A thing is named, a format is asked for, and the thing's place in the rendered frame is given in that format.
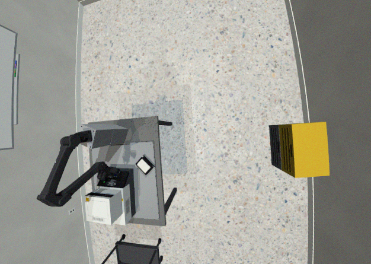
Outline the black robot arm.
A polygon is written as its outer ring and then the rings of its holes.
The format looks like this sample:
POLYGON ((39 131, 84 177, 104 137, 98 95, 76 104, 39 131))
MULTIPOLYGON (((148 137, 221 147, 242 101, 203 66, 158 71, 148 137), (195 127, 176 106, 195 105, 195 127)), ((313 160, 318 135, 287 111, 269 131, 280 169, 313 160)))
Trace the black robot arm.
POLYGON ((67 188, 59 193, 56 193, 58 184, 62 177, 63 171, 68 162, 69 156, 73 149, 80 143, 92 141, 91 130, 78 132, 70 136, 65 136, 60 140, 60 152, 55 161, 55 164, 50 172, 49 178, 37 196, 37 200, 45 203, 48 206, 64 206, 72 197, 72 195, 83 186, 93 175, 98 173, 99 180, 105 180, 107 174, 112 176, 114 173, 119 174, 120 169, 107 166, 105 162, 96 162, 83 175, 77 178, 67 188), (110 171, 109 171, 110 170, 110 171), (108 173, 107 173, 108 172, 108 173), (113 173, 113 174, 112 174, 113 173))

